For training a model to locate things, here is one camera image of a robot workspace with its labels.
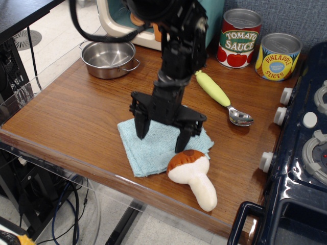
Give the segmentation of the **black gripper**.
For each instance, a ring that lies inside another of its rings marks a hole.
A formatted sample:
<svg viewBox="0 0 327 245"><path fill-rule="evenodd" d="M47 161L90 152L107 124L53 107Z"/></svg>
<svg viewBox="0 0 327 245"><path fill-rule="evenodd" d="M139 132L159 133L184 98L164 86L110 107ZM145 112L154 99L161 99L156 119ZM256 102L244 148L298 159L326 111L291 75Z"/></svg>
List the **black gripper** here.
<svg viewBox="0 0 327 245"><path fill-rule="evenodd" d="M175 153L182 152L191 137L199 135L206 116L181 104L184 86L154 84L152 94L133 91L130 111L134 116L136 135L144 139L152 120L180 130Z"/></svg>

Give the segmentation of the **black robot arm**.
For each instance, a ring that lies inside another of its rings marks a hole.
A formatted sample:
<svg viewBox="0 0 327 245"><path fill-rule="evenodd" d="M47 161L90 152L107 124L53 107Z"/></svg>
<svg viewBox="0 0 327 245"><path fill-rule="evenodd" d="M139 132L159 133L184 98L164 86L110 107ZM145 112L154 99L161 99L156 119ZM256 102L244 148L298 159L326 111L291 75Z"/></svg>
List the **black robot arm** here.
<svg viewBox="0 0 327 245"><path fill-rule="evenodd" d="M184 89L192 75L203 68L207 60L206 10L198 1L124 1L123 4L143 25L121 37L93 35L79 25L76 1L70 1L69 10L76 30L87 40L101 43L132 41L150 24L161 32L162 65L152 94L131 93L130 111L138 138L143 139L151 121L180 130L175 152L182 152L189 139L199 135L206 117L181 104Z"/></svg>

